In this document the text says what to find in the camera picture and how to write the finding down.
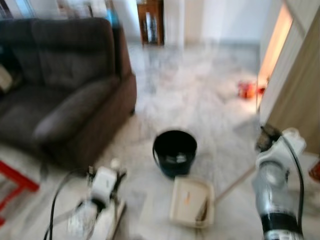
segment dark gray sofa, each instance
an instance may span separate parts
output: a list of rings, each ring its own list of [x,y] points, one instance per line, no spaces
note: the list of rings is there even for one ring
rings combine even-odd
[[[0,96],[0,141],[69,169],[97,160],[134,111],[123,29],[102,18],[0,21],[0,64],[23,84]]]

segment red table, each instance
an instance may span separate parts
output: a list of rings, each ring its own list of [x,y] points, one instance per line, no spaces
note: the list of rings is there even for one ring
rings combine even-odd
[[[39,189],[39,185],[29,178],[22,175],[17,170],[5,164],[0,160],[0,173],[6,176],[9,180],[15,182],[17,187],[11,191],[1,202],[0,202],[0,212],[5,208],[5,206],[16,196],[22,193],[23,190],[30,192],[36,192]],[[0,227],[5,224],[5,219],[0,217]]]

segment wooden cabinet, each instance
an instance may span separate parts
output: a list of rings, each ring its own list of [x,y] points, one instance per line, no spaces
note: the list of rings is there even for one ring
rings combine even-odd
[[[137,4],[140,36],[144,44],[164,44],[164,2],[147,0]]]

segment wooden wall panel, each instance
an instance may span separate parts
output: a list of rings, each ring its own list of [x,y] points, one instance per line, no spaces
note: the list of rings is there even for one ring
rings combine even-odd
[[[306,140],[306,151],[320,153],[320,11],[267,122],[280,130],[297,128]]]

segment bucket handle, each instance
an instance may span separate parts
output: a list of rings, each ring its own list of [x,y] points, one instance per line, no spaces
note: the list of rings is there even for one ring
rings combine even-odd
[[[154,159],[155,163],[159,167],[159,159],[158,160],[156,159],[156,154],[155,154],[155,143],[153,143],[153,146],[152,146],[152,154],[153,154],[153,159]]]

